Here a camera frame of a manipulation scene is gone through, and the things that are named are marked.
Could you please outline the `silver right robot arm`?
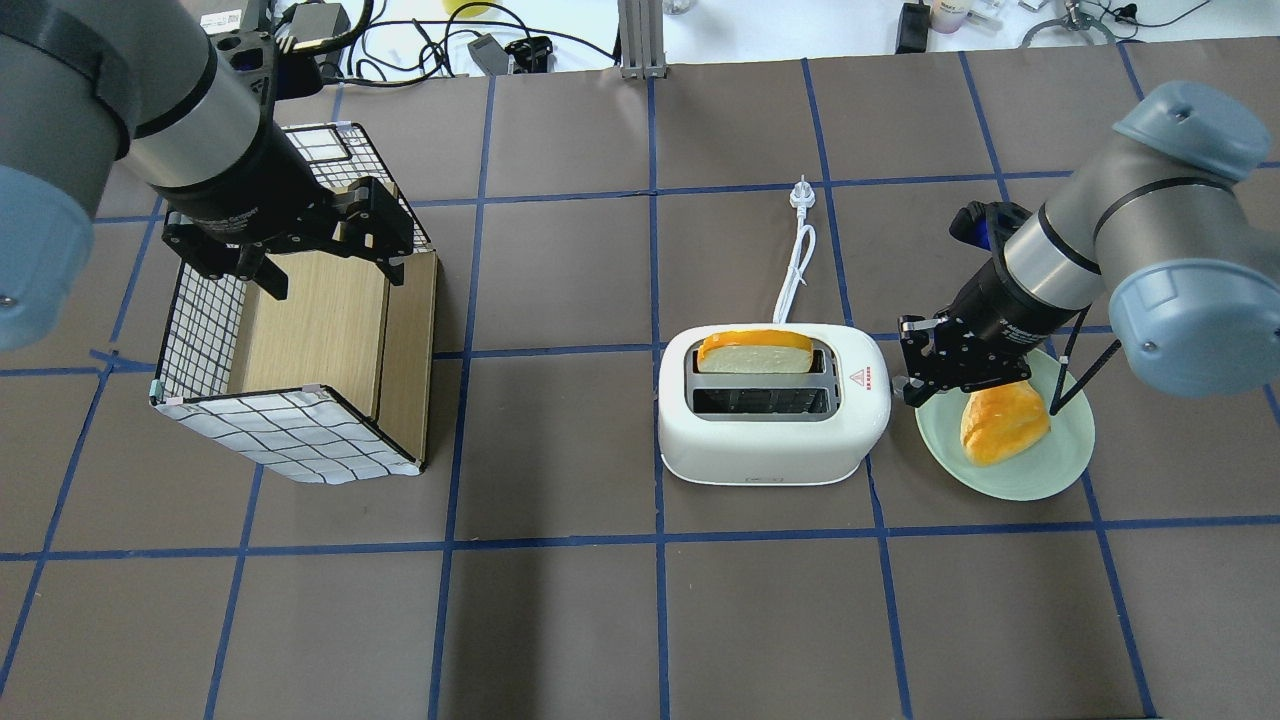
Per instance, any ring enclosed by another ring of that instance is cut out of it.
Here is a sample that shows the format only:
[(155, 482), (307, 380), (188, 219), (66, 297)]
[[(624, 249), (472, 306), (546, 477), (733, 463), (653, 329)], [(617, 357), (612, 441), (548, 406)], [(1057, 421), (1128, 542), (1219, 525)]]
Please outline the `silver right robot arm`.
[(1234, 97), (1171, 81), (1038, 209), (960, 209), (950, 234), (988, 260), (934, 315), (900, 318), (896, 395), (920, 407), (1027, 380), (1028, 354), (1102, 293), (1111, 351), (1147, 386), (1196, 398), (1274, 380), (1277, 234), (1253, 227), (1235, 195), (1271, 143)]

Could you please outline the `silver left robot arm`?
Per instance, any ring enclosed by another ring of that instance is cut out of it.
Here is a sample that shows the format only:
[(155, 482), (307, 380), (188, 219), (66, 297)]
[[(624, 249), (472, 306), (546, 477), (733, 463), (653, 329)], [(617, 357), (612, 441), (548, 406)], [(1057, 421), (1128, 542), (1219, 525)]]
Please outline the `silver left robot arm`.
[(210, 36), (177, 1), (5, 1), (3, 31), (3, 348), (58, 323), (93, 242), (111, 167), (123, 161), (172, 211), (164, 240), (210, 281), (234, 277), (283, 300), (275, 256), (325, 252), (404, 281), (416, 223), (372, 177), (329, 190), (275, 123), (326, 38)]

